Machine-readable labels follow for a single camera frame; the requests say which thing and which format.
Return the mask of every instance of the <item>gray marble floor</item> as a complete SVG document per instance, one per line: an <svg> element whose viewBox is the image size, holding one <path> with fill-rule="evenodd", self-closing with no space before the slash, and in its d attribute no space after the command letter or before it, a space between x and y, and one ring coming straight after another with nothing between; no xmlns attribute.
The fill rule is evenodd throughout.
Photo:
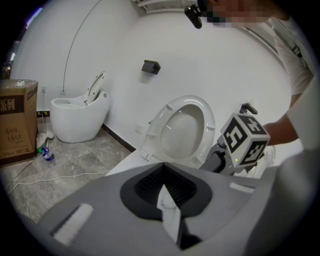
<svg viewBox="0 0 320 256"><path fill-rule="evenodd" d="M52 131L50 118L44 118L44 126ZM38 119L38 130L44 130L42 119ZM18 183L32 183L61 176L75 176L83 173L110 171L130 152L115 141L103 129L96 138L80 143L64 143L55 137L49 142L49 150L55 158L46 161L41 155L34 161L26 161L0 168L0 177L5 188L9 182L28 164L31 164L7 188L9 192ZM61 178L38 182L32 185L18 185L9 195L16 209L36 223L54 204L72 194L86 183L105 176L82 175L75 178Z"/></svg>

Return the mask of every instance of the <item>white toilet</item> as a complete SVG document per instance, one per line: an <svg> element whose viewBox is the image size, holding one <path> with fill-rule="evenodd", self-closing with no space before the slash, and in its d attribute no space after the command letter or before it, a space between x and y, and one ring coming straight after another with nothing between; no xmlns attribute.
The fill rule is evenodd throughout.
<svg viewBox="0 0 320 256"><path fill-rule="evenodd" d="M110 105L108 94L101 89L105 77L105 71L97 75L92 86L80 97L51 101L52 129L61 141L77 143L96 137Z"/></svg>
<svg viewBox="0 0 320 256"><path fill-rule="evenodd" d="M142 147L107 175L159 162L199 168L214 144L215 130L214 114L202 98L192 95L178 97L155 116Z"/></svg>

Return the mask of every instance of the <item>cardboard box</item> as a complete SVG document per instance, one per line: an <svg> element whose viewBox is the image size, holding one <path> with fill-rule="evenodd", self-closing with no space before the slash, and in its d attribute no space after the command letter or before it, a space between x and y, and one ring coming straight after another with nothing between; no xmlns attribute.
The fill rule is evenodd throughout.
<svg viewBox="0 0 320 256"><path fill-rule="evenodd" d="M0 166L35 157L38 82L0 80Z"/></svg>

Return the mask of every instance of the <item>fiducial marker cube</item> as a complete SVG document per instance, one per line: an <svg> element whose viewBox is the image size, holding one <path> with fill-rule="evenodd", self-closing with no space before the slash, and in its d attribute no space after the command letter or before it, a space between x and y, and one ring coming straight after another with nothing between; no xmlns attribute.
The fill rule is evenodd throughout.
<svg viewBox="0 0 320 256"><path fill-rule="evenodd" d="M233 113L221 134L235 168L254 165L270 140L267 131L250 114Z"/></svg>

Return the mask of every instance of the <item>white wall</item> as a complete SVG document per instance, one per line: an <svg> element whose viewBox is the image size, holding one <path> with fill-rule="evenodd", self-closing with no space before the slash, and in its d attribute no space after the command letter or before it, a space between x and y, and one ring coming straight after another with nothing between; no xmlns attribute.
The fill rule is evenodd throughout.
<svg viewBox="0 0 320 256"><path fill-rule="evenodd" d="M52 0L29 26L16 53L10 78L39 81L38 110L43 104L41 86L47 86L46 110L52 99L81 95L88 83L107 69L110 52L140 17L129 0L98 2ZM61 95L63 83L66 95Z"/></svg>
<svg viewBox="0 0 320 256"><path fill-rule="evenodd" d="M144 60L159 62L159 74L141 72ZM197 30L183 14L142 17L119 45L112 64L105 88L112 106L105 124L136 148L148 122L182 95L208 102L215 116L215 139L230 114L250 99L262 124L277 121L290 103L285 70L260 44L233 28L204 22ZM135 132L136 125L143 126L142 135ZM293 144L285 146L277 161L301 150L300 142Z"/></svg>

